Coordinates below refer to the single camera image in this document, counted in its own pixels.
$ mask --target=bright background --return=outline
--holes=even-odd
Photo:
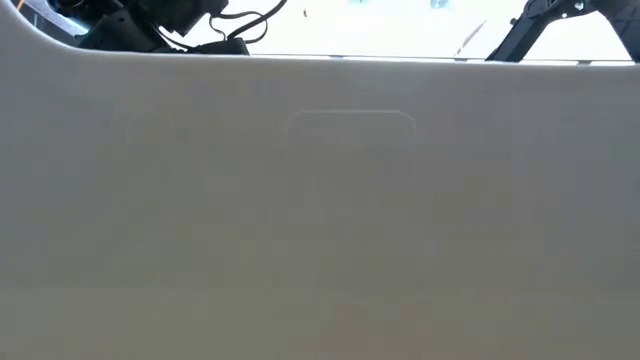
[[[231,0],[227,14],[267,12],[278,0]],[[269,33],[251,45],[252,54],[359,55],[485,58],[509,31],[524,0],[453,0],[450,9],[431,9],[430,0],[289,0],[269,21]],[[252,17],[214,20],[229,33]],[[480,24],[476,36],[462,44]],[[243,34],[260,35],[263,25]],[[190,45],[221,36],[208,16],[182,39]],[[630,60],[613,29],[597,13],[552,24],[529,52],[530,60]]]

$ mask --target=plastic panel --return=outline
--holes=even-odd
[[[0,29],[4,359],[637,353],[635,66],[90,53],[6,1]]]

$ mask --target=black mechanical arm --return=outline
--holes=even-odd
[[[600,12],[609,21],[625,49],[640,62],[639,0],[529,0],[519,19],[487,61],[519,62],[547,25],[560,19]]]
[[[228,0],[47,0],[57,13],[89,28],[77,39],[84,49],[127,52],[249,55],[233,37],[200,46],[179,44],[159,31],[185,35],[205,15],[220,17]]]

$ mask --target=black cable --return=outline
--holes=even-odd
[[[233,39],[235,37],[237,37],[238,35],[242,34],[243,32],[253,28],[254,26],[260,24],[261,22],[266,22],[267,20],[269,20],[269,18],[271,18],[273,15],[277,14],[278,11],[280,11],[282,9],[282,7],[287,3],[288,0],[280,0],[280,2],[278,3],[278,5],[274,6],[273,9],[269,10],[269,12],[267,12],[266,14],[260,16],[259,18],[250,21],[249,23],[240,26],[239,28],[237,28],[236,30],[234,30],[233,32],[231,32],[231,34],[229,34],[229,39]]]
[[[244,12],[240,12],[240,13],[237,13],[237,14],[220,14],[220,15],[218,15],[218,18],[220,18],[222,20],[234,20],[234,19],[240,19],[240,18],[245,17],[245,16],[249,16],[249,15],[257,15],[258,19],[263,18],[265,16],[265,15],[262,15],[261,13],[259,13],[257,11],[244,11]],[[215,18],[214,17],[209,18],[209,27],[211,27],[211,29],[213,31],[215,31],[218,34],[221,34],[222,36],[224,36],[224,39],[227,40],[227,35],[222,30],[216,29],[213,26],[213,19],[215,19]],[[245,43],[247,43],[247,44],[255,44],[255,43],[257,43],[258,41],[264,39],[264,37],[267,35],[268,31],[269,31],[269,22],[267,20],[264,20],[264,31],[262,32],[262,35],[260,35],[256,39],[247,40],[247,41],[245,41]]]

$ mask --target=white surface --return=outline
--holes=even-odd
[[[638,353],[635,66],[0,39],[4,359]]]

